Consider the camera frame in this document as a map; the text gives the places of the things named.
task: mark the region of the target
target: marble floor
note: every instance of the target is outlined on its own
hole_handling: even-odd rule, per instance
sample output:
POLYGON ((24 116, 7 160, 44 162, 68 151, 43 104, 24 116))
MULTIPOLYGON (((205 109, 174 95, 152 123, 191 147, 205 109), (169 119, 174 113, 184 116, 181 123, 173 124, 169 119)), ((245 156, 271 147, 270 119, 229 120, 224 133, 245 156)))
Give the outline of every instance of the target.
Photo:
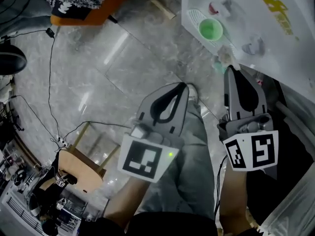
MULTIPOLYGON (((150 0, 127 0, 114 15, 119 21, 106 21, 99 27, 61 27, 52 57, 51 106, 61 136, 86 120, 131 125, 142 99, 172 82, 194 83, 199 91, 209 151, 217 175, 224 157, 216 125, 224 113, 223 75, 210 66, 211 54, 181 25, 181 0, 161 0, 176 17, 167 19, 150 0)), ((48 107, 49 57, 53 39, 45 32, 19 36, 13 44, 28 59, 27 68, 16 75, 15 94, 30 106, 52 132, 56 123, 48 107)), ((24 132, 21 138, 43 163, 54 160, 56 144, 25 102, 12 100, 24 132)), ((127 130, 93 124, 78 148, 100 163, 121 143, 127 130)), ((73 142, 76 132, 67 141, 73 142)), ((127 181, 116 170, 118 155, 106 165, 103 186, 85 195, 103 209, 127 181)))

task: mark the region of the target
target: chair leg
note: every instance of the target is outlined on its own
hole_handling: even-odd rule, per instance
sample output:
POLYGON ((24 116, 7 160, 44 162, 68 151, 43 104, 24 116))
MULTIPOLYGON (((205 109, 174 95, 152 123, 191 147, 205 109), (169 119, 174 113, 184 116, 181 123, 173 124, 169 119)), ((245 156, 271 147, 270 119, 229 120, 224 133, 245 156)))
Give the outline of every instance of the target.
POLYGON ((112 21, 114 24, 117 24, 117 23, 118 23, 117 19, 114 18, 112 15, 109 15, 109 16, 108 16, 108 19, 109 19, 110 21, 112 21))

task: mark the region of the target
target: orange chair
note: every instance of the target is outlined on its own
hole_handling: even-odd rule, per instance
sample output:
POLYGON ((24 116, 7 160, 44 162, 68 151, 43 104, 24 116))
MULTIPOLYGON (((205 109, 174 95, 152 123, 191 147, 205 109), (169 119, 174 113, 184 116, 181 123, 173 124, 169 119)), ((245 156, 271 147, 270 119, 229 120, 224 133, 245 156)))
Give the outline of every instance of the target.
POLYGON ((98 26, 113 14, 124 0, 104 0, 99 9, 91 10, 84 20, 72 18, 60 18, 51 15, 50 21, 56 26, 98 26))

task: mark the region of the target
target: shoe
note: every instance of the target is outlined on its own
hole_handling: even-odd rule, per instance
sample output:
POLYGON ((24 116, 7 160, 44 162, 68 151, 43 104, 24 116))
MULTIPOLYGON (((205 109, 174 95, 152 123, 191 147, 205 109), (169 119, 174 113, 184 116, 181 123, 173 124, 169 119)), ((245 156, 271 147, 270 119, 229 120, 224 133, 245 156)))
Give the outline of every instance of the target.
POLYGON ((192 83, 188 83, 187 87, 189 88, 189 97, 188 97, 188 101, 189 100, 193 100, 195 103, 198 104, 198 92, 197 89, 195 88, 195 86, 192 83))

